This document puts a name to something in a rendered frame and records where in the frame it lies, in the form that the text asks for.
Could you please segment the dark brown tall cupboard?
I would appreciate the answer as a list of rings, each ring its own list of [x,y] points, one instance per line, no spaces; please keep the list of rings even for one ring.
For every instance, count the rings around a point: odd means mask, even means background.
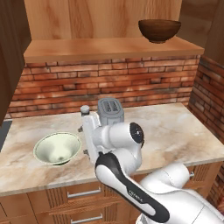
[[[25,0],[0,0],[0,125],[25,67],[32,37]]]

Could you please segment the grey toaster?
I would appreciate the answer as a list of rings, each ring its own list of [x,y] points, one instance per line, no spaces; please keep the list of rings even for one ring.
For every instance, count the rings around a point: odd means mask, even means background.
[[[102,126],[124,122],[123,106],[116,98],[101,98],[97,108]]]

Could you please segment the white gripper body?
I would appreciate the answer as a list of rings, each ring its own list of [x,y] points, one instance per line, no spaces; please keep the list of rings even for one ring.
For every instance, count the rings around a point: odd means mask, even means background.
[[[95,141],[96,129],[101,126],[99,116],[96,112],[91,112],[88,105],[80,107],[82,128],[86,139],[87,154],[90,162],[95,164],[99,157],[99,152],[103,148]]]

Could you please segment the wooden drawer front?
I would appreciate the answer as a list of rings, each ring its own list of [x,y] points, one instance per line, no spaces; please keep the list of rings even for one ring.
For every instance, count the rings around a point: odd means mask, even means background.
[[[103,216],[103,208],[101,206],[86,206],[73,210],[70,216],[73,221],[77,221],[89,217],[99,216],[100,214]]]
[[[99,187],[101,188],[101,192],[96,193],[96,194],[81,196],[81,197],[72,198],[72,199],[69,199],[67,197],[67,193],[72,194],[72,193],[81,193],[81,192],[86,192],[86,191],[92,191],[92,190],[97,190]],[[78,200],[98,199],[103,196],[102,186],[99,182],[90,182],[90,183],[85,183],[85,184],[70,185],[70,186],[66,186],[65,189],[66,189],[66,201],[67,202],[74,202],[74,201],[78,201]]]

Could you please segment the dark brown wooden bowl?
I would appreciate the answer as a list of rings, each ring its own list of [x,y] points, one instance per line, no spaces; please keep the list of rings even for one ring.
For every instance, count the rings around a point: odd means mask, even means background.
[[[179,31],[179,21],[165,19],[143,19],[138,21],[142,35],[151,43],[161,44],[173,38]]]

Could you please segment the wooden cupboard door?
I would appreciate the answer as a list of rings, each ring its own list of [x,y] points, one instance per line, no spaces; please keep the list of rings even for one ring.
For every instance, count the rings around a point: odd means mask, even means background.
[[[189,166],[188,171],[192,172],[194,176],[185,184],[185,188],[193,189],[203,198],[206,198],[212,188],[221,165],[222,162]]]
[[[63,187],[0,196],[0,224],[68,224],[64,214],[51,214],[68,202]]]

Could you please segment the brown wall cupboard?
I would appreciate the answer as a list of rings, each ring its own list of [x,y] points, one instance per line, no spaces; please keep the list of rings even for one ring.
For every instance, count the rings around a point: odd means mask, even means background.
[[[182,0],[178,37],[205,49],[224,66],[224,0]]]

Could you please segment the light wooden shelf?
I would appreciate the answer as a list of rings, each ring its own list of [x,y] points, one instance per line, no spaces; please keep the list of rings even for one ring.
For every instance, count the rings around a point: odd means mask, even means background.
[[[201,55],[204,49],[174,37],[163,44],[146,38],[81,38],[33,40],[26,51],[26,63],[55,61],[110,60],[151,56]]]

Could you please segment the dark grey hob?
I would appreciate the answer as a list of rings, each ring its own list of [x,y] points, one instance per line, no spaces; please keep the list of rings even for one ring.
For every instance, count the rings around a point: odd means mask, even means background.
[[[6,120],[2,123],[2,126],[0,127],[0,151],[2,150],[4,146],[4,141],[10,130],[11,124],[12,124],[12,120]]]

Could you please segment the pale green bowl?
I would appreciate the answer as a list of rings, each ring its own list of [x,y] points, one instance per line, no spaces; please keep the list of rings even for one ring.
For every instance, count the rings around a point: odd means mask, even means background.
[[[63,165],[81,149],[80,138],[69,132],[56,132],[40,139],[33,148],[33,156],[46,165]]]

